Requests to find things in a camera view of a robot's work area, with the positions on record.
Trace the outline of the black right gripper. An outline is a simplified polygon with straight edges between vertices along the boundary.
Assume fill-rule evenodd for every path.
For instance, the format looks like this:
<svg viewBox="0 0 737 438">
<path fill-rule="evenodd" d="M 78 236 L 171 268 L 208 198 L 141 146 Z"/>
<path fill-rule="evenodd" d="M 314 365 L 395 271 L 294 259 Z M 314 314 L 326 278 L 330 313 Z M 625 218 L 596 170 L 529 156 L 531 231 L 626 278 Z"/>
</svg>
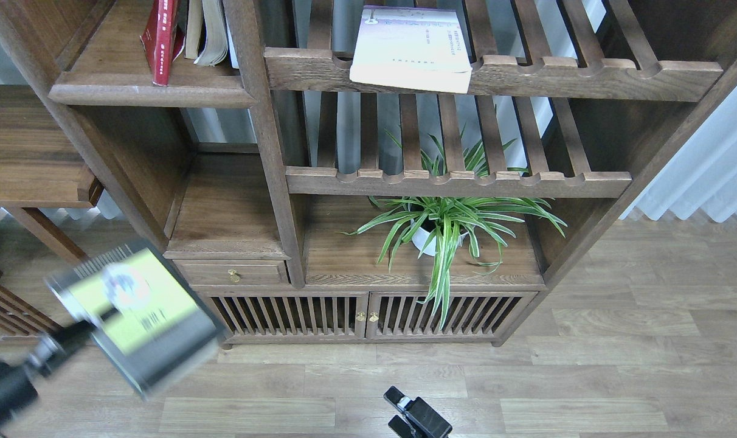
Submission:
<svg viewBox="0 0 737 438">
<path fill-rule="evenodd" d="M 431 408 L 422 398 L 411 400 L 396 386 L 391 386 L 384 393 L 384 399 L 399 410 L 388 426 L 399 437 L 449 437 L 454 430 L 437 411 Z"/>
</svg>

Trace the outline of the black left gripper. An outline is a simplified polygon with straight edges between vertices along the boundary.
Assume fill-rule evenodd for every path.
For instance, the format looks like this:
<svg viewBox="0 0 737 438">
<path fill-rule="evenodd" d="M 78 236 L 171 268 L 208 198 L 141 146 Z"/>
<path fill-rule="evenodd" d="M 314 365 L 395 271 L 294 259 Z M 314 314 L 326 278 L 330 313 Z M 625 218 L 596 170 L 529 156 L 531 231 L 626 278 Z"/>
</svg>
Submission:
<svg viewBox="0 0 737 438">
<path fill-rule="evenodd" d="M 0 361 L 0 435 L 8 422 L 16 419 L 21 411 L 37 398 L 34 387 L 37 377 L 49 377 L 85 346 L 90 336 L 103 332 L 103 326 L 119 315 L 116 307 L 107 310 L 80 310 L 84 328 L 63 328 L 51 335 L 44 335 L 40 343 L 18 365 Z"/>
</svg>

